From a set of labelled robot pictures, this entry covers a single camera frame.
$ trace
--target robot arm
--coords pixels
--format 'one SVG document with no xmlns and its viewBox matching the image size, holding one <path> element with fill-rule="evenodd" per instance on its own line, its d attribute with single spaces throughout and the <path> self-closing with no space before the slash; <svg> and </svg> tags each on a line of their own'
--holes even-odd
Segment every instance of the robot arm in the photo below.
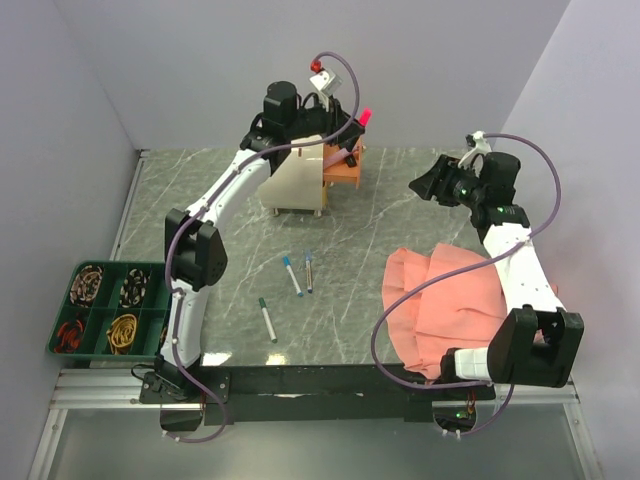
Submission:
<svg viewBox="0 0 640 480">
<path fill-rule="evenodd" d="M 180 363 L 187 368 L 200 358 L 200 332 L 207 299 L 227 265 L 222 238 L 228 222 L 240 205 L 278 169 L 291 150 L 280 149 L 265 153 L 262 157 L 257 157 L 256 152 L 269 152 L 271 147 L 288 145 L 292 140 L 312 135 L 327 137 L 340 130 L 343 130 L 342 133 L 334 135 L 330 144 L 338 144 L 352 151 L 365 132 L 365 126 L 355 119 L 343 128 L 350 121 L 350 115 L 342 110 L 340 102 L 333 97 L 341 83 L 335 73 L 329 69 L 318 69 L 311 81 L 317 90 L 317 100 L 310 108 L 301 105 L 300 96 L 292 83 L 272 83 L 267 89 L 263 112 L 252 122 L 249 132 L 240 143 L 240 150 L 225 173 L 185 211 L 174 209 L 165 219 L 167 256 L 178 230 L 186 222 L 191 222 L 179 238 L 171 258 L 171 278 L 180 293 L 174 293 L 168 325 L 168 331 L 173 332 L 176 319 L 180 318 L 177 353 Z M 254 160 L 241 169 L 240 166 L 250 157 Z M 220 193 L 216 200 L 209 204 L 218 190 Z M 196 212 L 202 211 L 203 214 L 193 218 Z M 183 295 L 182 302 L 177 301 L 178 295 Z M 168 376 L 174 377 L 175 374 L 177 377 L 177 372 L 172 368 L 178 363 L 171 337 L 167 335 L 160 355 L 163 370 L 170 372 Z"/>
<path fill-rule="evenodd" d="M 491 256 L 504 292 L 508 316 L 488 347 L 451 349 L 442 358 L 443 380 L 562 387 L 566 384 L 584 330 L 577 313 L 565 311 L 551 289 L 533 243 L 524 210 L 513 204 L 520 161 L 491 152 L 483 132 L 467 137 L 461 160 L 442 155 L 409 187 L 422 199 L 465 205 L 471 224 Z M 482 157 L 481 168 L 474 162 Z"/>
</svg>

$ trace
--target blue marker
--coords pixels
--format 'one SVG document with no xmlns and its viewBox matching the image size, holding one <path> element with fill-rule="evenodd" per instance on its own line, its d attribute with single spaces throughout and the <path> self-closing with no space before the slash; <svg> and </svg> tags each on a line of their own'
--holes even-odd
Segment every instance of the blue marker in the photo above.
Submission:
<svg viewBox="0 0 640 480">
<path fill-rule="evenodd" d="M 305 252 L 305 263 L 307 265 L 307 292 L 313 293 L 313 278 L 311 276 L 311 250 Z"/>
<path fill-rule="evenodd" d="M 291 276 L 291 280 L 293 280 L 293 286 L 296 287 L 296 293 L 298 294 L 299 297 L 301 297 L 303 293 L 302 293 L 302 290 L 300 289 L 300 284 L 298 283 L 298 280 L 296 279 L 296 276 L 293 273 L 293 268 L 291 268 L 291 262 L 289 261 L 289 257 L 283 257 L 282 260 L 284 261 L 284 266 L 287 269 L 287 272 L 289 272 L 289 275 Z"/>
</svg>

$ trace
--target marble surface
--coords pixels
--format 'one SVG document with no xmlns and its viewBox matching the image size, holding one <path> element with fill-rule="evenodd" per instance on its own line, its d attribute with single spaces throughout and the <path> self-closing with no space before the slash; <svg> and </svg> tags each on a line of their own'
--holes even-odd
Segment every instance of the marble surface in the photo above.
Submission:
<svg viewBox="0 0 640 480">
<path fill-rule="evenodd" d="M 452 243 L 483 252 L 462 207 L 420 200 L 409 181 L 428 170 L 438 149 L 369 148 L 362 182 L 335 185 L 321 218 L 271 217 L 253 196 L 224 235 L 229 265 L 205 314 L 203 363 L 233 365 L 371 363 L 371 329 L 382 313 L 387 257 L 399 247 L 429 255 Z M 164 217 L 185 208 L 225 170 L 235 150 L 151 151 L 141 172 L 121 260 L 163 260 Z M 283 262 L 304 286 L 304 249 L 313 253 L 314 292 L 297 297 Z M 258 305 L 264 297 L 278 343 L 269 340 Z M 384 361 L 397 361 L 386 329 Z"/>
</svg>

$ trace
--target pen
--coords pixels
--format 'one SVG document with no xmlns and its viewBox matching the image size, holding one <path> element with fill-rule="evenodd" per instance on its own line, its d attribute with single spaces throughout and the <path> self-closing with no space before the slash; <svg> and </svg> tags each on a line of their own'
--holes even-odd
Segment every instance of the pen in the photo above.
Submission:
<svg viewBox="0 0 640 480">
<path fill-rule="evenodd" d="M 305 252 L 305 263 L 307 264 L 307 292 L 313 293 L 313 278 L 311 275 L 311 250 Z"/>
<path fill-rule="evenodd" d="M 291 276 L 291 280 L 293 280 L 293 286 L 296 287 L 296 293 L 298 294 L 299 297 L 301 297 L 302 290 L 300 289 L 300 284 L 298 284 L 298 280 L 296 279 L 296 276 L 293 273 L 293 268 L 291 268 L 291 262 L 289 261 L 289 257 L 284 257 L 282 260 L 284 261 L 284 266 L 287 269 L 287 272 L 289 272 L 289 275 Z"/>
<path fill-rule="evenodd" d="M 267 324 L 267 330 L 269 330 L 269 337 L 271 337 L 271 341 L 273 343 L 278 343 L 278 339 L 276 338 L 276 331 L 273 329 L 273 325 L 271 323 L 271 317 L 269 316 L 269 311 L 267 310 L 267 302 L 265 302 L 264 298 L 262 297 L 258 299 L 258 302 L 260 302 L 260 309 L 262 310 L 264 323 Z"/>
</svg>

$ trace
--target red marker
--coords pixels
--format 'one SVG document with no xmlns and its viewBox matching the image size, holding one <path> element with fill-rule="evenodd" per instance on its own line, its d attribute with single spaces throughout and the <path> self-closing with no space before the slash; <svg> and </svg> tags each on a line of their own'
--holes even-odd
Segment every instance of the red marker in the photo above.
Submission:
<svg viewBox="0 0 640 480">
<path fill-rule="evenodd" d="M 363 127 L 367 126 L 367 123 L 369 123 L 369 120 L 371 119 L 371 115 L 373 115 L 373 111 L 370 108 L 365 108 L 362 111 L 359 122 Z"/>
</svg>

